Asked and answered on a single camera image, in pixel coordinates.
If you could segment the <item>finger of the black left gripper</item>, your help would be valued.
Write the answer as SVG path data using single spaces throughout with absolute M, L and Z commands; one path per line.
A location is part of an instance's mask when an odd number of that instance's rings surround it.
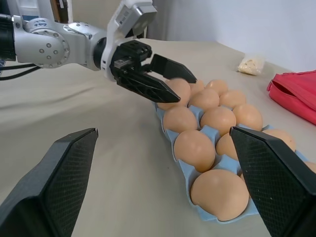
M 163 81 L 134 71 L 122 71 L 115 77 L 117 85 L 155 103 L 177 103 L 180 97 Z
M 185 65 L 158 54 L 154 54 L 148 69 L 165 79 L 181 78 L 188 83 L 196 83 L 197 81 L 197 78 Z

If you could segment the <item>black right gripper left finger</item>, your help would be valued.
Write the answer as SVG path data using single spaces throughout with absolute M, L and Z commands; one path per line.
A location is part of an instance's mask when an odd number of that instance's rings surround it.
M 0 205 L 2 237 L 70 237 L 89 180 L 98 130 L 56 140 Z

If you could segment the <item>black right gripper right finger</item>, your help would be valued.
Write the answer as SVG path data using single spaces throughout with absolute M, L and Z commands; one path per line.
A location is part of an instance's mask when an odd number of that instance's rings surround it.
M 316 174 L 279 138 L 231 127 L 250 196 L 273 237 L 316 235 Z

